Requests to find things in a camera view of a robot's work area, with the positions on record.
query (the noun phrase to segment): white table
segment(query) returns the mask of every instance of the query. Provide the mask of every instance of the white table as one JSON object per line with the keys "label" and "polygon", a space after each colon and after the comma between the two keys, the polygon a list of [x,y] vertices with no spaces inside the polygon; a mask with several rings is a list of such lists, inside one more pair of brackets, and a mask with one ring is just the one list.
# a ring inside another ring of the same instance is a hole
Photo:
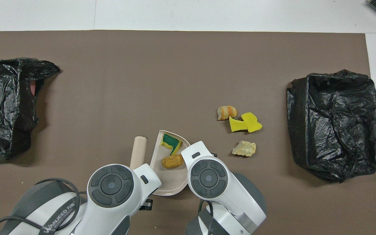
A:
{"label": "white table", "polygon": [[0,0],[0,31],[365,33],[376,84],[376,12],[365,0]]}

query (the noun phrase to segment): small rock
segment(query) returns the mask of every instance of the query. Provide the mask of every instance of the small rock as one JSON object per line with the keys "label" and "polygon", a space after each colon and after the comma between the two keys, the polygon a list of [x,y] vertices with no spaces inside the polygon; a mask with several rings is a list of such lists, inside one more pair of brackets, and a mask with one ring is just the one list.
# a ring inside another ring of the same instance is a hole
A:
{"label": "small rock", "polygon": [[240,141],[239,144],[231,151],[231,153],[250,157],[256,151],[256,144],[247,141]]}

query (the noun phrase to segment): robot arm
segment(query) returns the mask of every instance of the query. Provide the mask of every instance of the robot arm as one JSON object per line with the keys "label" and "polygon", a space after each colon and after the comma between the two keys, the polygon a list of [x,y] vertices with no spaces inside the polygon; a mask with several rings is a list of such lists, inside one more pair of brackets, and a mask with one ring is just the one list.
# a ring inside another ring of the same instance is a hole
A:
{"label": "robot arm", "polygon": [[[259,190],[246,177],[233,174],[220,159],[213,157],[202,141],[182,151],[182,157],[188,168],[191,191],[198,198],[211,201],[216,208],[212,216],[217,222],[216,229],[220,226],[226,227],[225,231],[230,234],[251,234],[265,220],[266,205]],[[204,212],[199,214],[200,228],[207,226],[205,220],[211,220],[206,217]],[[187,226],[187,234],[189,227],[191,231],[198,231],[192,226],[192,223]]]}
{"label": "robot arm", "polygon": [[101,167],[90,177],[88,206],[72,234],[127,234],[130,217],[160,186],[161,181],[148,164],[134,171],[120,164]]}

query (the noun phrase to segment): brown surface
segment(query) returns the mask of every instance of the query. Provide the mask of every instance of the brown surface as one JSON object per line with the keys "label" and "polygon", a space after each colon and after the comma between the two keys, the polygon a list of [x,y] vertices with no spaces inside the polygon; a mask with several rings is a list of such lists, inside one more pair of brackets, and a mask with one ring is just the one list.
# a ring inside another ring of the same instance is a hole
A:
{"label": "brown surface", "polygon": [[[136,135],[148,138],[150,162],[165,129],[203,140],[261,190],[268,214],[255,234],[376,234],[376,174],[326,183],[296,166],[286,118],[293,79],[369,74],[363,34],[0,32],[0,59],[15,57],[52,61],[63,72],[40,93],[31,149],[0,164],[0,217],[38,180],[65,178],[84,190],[98,167],[130,164]],[[221,105],[255,113],[263,129],[230,133],[228,121],[217,121]],[[231,155],[240,140],[255,142],[257,153]],[[183,234],[199,201],[189,188],[152,198],[130,234]]]}

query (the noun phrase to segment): black trash bag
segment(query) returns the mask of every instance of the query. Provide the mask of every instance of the black trash bag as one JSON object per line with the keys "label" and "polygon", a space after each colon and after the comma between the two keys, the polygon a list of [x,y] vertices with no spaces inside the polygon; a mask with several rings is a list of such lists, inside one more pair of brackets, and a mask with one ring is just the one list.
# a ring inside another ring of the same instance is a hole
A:
{"label": "black trash bag", "polygon": [[[38,122],[35,104],[43,79],[60,69],[30,58],[0,60],[0,161],[27,151],[31,130]],[[30,84],[36,83],[35,95]]]}
{"label": "black trash bag", "polygon": [[376,172],[376,91],[364,74],[311,73],[287,88],[294,162],[329,181]]}

